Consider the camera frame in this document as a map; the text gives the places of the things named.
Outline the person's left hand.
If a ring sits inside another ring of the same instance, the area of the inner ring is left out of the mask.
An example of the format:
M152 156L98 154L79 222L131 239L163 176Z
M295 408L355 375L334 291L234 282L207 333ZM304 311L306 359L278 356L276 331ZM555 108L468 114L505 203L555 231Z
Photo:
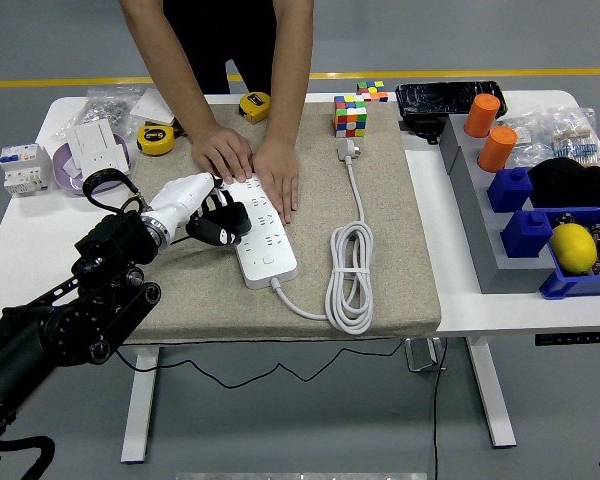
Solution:
M299 168L295 145L266 137L252 157L254 171L281 222L289 225L298 209Z

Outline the person's right hand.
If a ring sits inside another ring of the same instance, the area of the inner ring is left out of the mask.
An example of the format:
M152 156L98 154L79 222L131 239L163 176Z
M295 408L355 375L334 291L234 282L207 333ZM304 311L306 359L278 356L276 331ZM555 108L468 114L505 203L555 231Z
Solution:
M227 184L252 177L251 148L236 131L213 125L195 131L190 138L193 160L202 170Z

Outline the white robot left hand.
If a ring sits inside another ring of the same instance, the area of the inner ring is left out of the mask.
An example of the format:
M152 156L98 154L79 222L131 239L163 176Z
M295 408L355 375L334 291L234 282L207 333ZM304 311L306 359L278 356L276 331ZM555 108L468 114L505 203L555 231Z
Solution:
M167 182L150 202L141 219L159 251L174 243L176 231L184 226L189 237L212 246L238 244L241 234L234 228L198 214L206 199L222 185L212 174L201 173Z

